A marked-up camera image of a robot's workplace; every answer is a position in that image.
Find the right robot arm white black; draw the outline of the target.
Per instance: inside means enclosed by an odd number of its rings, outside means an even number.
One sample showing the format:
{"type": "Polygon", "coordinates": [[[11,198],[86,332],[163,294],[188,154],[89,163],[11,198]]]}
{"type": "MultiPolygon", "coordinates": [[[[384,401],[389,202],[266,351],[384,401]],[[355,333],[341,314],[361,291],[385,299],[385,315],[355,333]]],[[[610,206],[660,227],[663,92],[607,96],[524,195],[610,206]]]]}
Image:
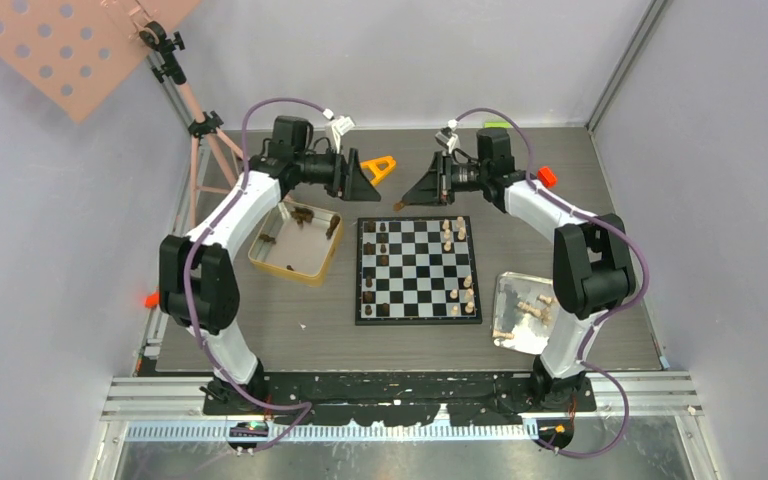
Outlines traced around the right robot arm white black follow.
{"type": "Polygon", "coordinates": [[[556,177],[550,168],[518,169],[505,129],[480,129],[476,139],[476,155],[458,161],[454,125],[436,132],[440,150],[394,208],[444,206],[458,193],[479,192],[552,242],[552,286],[561,312],[534,359],[526,390],[537,406],[556,410],[581,388],[591,341],[607,315],[639,289],[629,239],[619,216],[597,216],[553,193],[556,177]]]}

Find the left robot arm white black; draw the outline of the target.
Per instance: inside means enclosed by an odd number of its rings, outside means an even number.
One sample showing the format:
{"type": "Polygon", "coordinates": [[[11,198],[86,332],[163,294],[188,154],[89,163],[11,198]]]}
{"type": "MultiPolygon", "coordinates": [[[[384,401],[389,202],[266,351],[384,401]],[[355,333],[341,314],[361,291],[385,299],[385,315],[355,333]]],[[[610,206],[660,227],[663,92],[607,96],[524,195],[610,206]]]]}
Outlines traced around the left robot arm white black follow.
{"type": "Polygon", "coordinates": [[[215,377],[230,385],[228,400],[244,414],[265,405],[267,389],[259,381],[262,363],[237,323],[234,258],[261,219],[300,184],[321,185],[342,201],[380,201],[357,149],[340,150],[354,126],[348,116],[331,117],[325,127],[331,145],[317,153],[309,121],[277,117],[263,153],[243,160],[241,178],[219,206],[186,235],[160,244],[159,307],[195,337],[215,377]]]}

